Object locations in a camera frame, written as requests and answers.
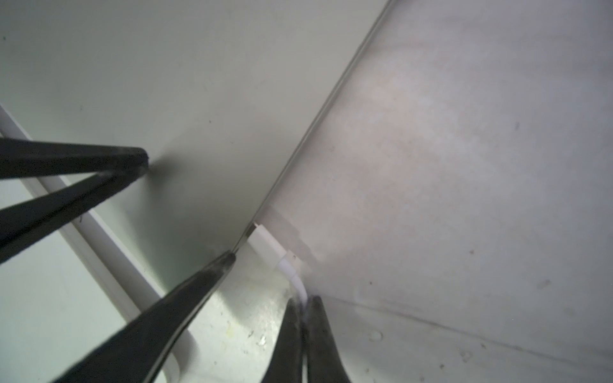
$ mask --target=metal edge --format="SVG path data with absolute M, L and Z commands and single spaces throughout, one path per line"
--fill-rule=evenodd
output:
M 276 191 L 277 187 L 281 183 L 281 180 L 283 179 L 285 174 L 292 167 L 292 165 L 294 163 L 294 160 L 296 159 L 296 157 L 298 156 L 298 154 L 300 152 L 301 147 L 304 146 L 305 142 L 308 140 L 308 138 L 311 135 L 312 131 L 315 130 L 321 124 L 321 122 L 324 120 L 324 118 L 327 116 L 328 111 L 332 107 L 332 104 L 334 103 L 334 100 L 336 100 L 336 98 L 338 97 L 338 94 L 340 93 L 340 90 L 342 89 L 343 85 L 347 82 L 347 79 L 351 75 L 351 72 L 353 71 L 353 69 L 356 67 L 357 63 L 362 58 L 362 55 L 364 54 L 364 52 L 366 51 L 366 49 L 370 45 L 370 42 L 372 41 L 373 37 L 375 36 L 377 31 L 379 30 L 379 28 L 383 24 L 383 21 L 388 16 L 388 14 L 390 13 L 390 10 L 394 7 L 394 4 L 396 2 L 397 2 L 397 0 L 388 0 L 386 5 L 384 5 L 383 10 L 381 11 L 379 16 L 377 17 L 377 19 L 373 23 L 373 26 L 368 31 L 366 37 L 364 37 L 364 40 L 362 41 L 360 46 L 357 47 L 356 53 L 354 54 L 353 58 L 351 59 L 351 61 L 347 65 L 347 68 L 345 68 L 345 70 L 343 71 L 343 74 L 341 74 L 341 77 L 338 79 L 338 81 L 337 81 L 336 85 L 334 86 L 334 88 L 332 88 L 332 91 L 328 95 L 328 98 L 324 102 L 324 105 L 322 105 L 321 109 L 319 110 L 319 112 L 317 113 L 315 118 L 313 119 L 313 122 L 309 125 L 308 129 L 306 130 L 305 135 L 302 137 L 302 139 L 300 140 L 300 142 L 296 146 L 296 149 L 292 153 L 291 157 L 287 161 L 287 164 L 285 165 L 285 167 L 283 168 L 281 173 L 279 174 L 279 177 L 277 177 L 277 179 L 275 180 L 275 183 L 273 184 L 272 188 L 270 188 L 270 191 L 268 192 L 268 194 L 266 194 L 266 197 L 264 197 L 264 201 L 262 201 L 262 203 L 260 204 L 260 207 L 257 208 L 257 211 L 253 215 L 253 217 L 251 218 L 249 224 L 246 225 L 246 227 L 245 227 L 241 237 L 237 240 L 236 245 L 234 245 L 234 247 L 232 249 L 233 252 L 237 252 L 238 248 L 240 247 L 240 245 L 242 245 L 242 243 L 244 242 L 244 240 L 245 240 L 245 238 L 246 238 L 246 236 L 247 236 L 247 234 L 248 234 L 248 232 L 249 232 L 253 222 L 255 221 L 255 219 L 257 218 L 259 213 L 262 211 L 262 209 L 266 206 L 266 204 L 270 200 L 271 196 L 274 194 L 274 192 Z

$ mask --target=gray panel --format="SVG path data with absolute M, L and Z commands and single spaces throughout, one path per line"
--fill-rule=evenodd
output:
M 170 288 L 235 246 L 387 0 L 5 3 L 0 102 L 36 140 L 147 149 L 97 211 Z

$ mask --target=dirt stain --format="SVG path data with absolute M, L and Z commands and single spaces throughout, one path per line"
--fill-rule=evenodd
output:
M 539 290 L 543 290 L 545 287 L 549 286 L 550 284 L 551 284 L 551 281 L 549 279 L 545 279 L 544 281 L 537 283 L 536 288 Z

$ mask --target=white charging cable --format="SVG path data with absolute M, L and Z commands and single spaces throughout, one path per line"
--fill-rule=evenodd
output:
M 276 268 L 285 275 L 288 281 L 295 287 L 298 292 L 298 297 L 303 306 L 307 303 L 307 290 L 296 269 L 287 259 L 287 251 L 281 246 L 279 241 L 266 230 L 264 225 L 255 224 L 256 228 L 247 238 L 247 243 L 251 245 L 253 250 L 264 259 L 264 261 Z

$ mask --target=white wall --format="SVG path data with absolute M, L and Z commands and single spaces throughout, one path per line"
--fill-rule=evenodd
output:
M 2 0 L 0 102 L 35 140 L 149 152 L 96 211 L 170 289 L 236 245 L 386 4 Z
M 611 2 L 415 0 L 260 220 L 312 292 L 611 374 L 612 195 Z

